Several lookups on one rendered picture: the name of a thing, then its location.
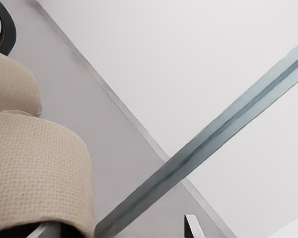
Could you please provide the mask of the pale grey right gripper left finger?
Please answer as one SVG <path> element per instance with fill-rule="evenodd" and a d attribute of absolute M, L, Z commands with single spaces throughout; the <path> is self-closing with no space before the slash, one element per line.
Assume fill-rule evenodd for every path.
<path fill-rule="evenodd" d="M 41 222 L 39 226 L 27 236 L 27 238 L 50 238 L 49 226 L 49 221 Z"/>

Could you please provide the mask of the silver frame post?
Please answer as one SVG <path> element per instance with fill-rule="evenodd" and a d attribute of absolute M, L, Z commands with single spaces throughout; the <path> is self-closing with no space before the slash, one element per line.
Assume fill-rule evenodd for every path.
<path fill-rule="evenodd" d="M 96 224 L 114 237 L 298 83 L 298 45 Z"/>

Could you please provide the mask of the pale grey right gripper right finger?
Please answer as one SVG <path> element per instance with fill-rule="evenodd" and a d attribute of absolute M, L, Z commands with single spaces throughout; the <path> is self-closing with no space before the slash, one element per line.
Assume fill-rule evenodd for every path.
<path fill-rule="evenodd" d="M 205 238 L 195 215 L 184 215 L 184 238 Z"/>

